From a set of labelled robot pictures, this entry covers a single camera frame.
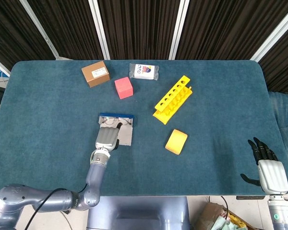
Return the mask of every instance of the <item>gray robot arm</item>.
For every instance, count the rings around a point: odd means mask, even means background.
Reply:
[[[31,188],[21,184],[5,186],[0,190],[0,230],[14,230],[26,205],[32,205],[39,212],[86,210],[96,206],[100,199],[100,187],[110,153],[118,146],[116,128],[101,127],[96,140],[96,150],[91,155],[90,168],[86,177],[87,186],[80,193],[57,189],[40,207],[51,191]]]
[[[288,230],[288,199],[283,194],[288,192],[288,179],[282,162],[266,144],[254,138],[248,140],[257,164],[259,180],[249,179],[241,174],[244,181],[260,186],[270,196],[268,200],[269,211],[274,230]]]

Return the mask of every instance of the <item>white label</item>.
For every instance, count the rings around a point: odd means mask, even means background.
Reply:
[[[134,78],[153,80],[155,66],[135,64]]]
[[[93,78],[98,78],[98,77],[105,75],[107,73],[108,72],[107,72],[105,67],[102,67],[100,69],[96,69],[96,70],[92,71]]]

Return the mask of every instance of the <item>pink cube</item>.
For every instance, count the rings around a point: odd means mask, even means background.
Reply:
[[[133,87],[128,77],[115,80],[114,83],[120,99],[133,95]]]

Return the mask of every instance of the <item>clear package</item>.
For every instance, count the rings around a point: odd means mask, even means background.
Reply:
[[[158,80],[159,66],[130,63],[129,77],[147,80]]]

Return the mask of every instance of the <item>yellow test tube rack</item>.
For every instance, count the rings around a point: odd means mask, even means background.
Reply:
[[[170,118],[192,94],[191,87],[186,87],[189,81],[190,79],[183,75],[155,106],[156,111],[153,116],[164,125],[167,124]]]

